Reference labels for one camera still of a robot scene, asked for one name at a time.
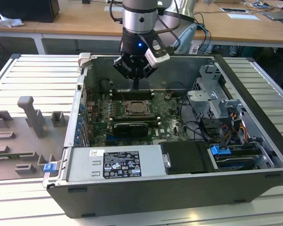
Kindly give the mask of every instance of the desk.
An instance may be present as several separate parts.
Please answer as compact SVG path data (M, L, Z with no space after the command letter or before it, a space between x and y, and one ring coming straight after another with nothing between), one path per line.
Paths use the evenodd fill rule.
M267 0L277 6L281 1ZM122 26L114 23L105 3L59 0L60 14L55 22L26 22L22 27L7 28L0 25L0 36L33 38L39 54L46 54L42 39L121 40ZM219 4L223 7L246 8L242 4ZM215 3L199 0L194 12L221 11ZM205 25L212 34L212 44L283 48L283 24L256 13L260 20L231 19L227 13L203 13ZM203 31L197 31L193 44L199 45Z

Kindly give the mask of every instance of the white tissue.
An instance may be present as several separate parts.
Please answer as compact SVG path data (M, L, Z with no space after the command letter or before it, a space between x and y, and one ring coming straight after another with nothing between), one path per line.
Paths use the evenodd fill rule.
M0 14L0 23L6 27L11 28L11 26L22 26L24 23L22 23L21 19L9 19L7 17L4 17Z

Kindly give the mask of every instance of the blue clip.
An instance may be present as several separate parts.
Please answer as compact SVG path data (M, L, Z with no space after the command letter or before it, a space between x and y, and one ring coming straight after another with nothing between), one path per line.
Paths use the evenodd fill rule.
M47 163L44 166L43 172L44 173L55 173L56 172L56 163Z
M231 154L231 151L229 148L227 149L220 149L219 145L214 145L211 147L211 152L213 155L215 154Z

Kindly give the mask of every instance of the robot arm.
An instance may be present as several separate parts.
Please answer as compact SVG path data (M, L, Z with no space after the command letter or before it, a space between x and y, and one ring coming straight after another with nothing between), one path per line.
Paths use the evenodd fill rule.
M194 0L173 0L172 5L165 11L166 24L174 24L172 28L155 31L158 11L157 0L123 0L123 19L115 22L123 23L123 50L121 56L114 61L114 67L125 77L133 80L133 88L138 89L139 80L149 77L156 68L170 58L176 47L165 46L160 35L173 32L180 27L181 20L194 21L191 5Z

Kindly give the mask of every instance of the warning label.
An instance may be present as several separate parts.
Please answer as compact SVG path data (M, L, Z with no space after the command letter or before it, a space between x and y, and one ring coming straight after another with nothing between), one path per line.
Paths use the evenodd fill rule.
M104 153L105 179L141 177L141 163L138 152Z

